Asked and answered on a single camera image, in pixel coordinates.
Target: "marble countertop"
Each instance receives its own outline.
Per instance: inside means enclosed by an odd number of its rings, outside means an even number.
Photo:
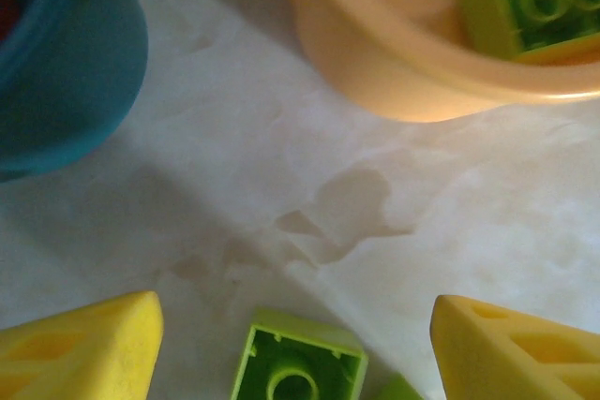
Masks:
[[[150,400],[225,400],[256,305],[353,330],[364,398],[443,398],[453,293],[600,332],[600,102],[390,122],[333,92],[285,0],[142,0],[150,61],[118,131],[0,186],[0,328],[154,289]]]

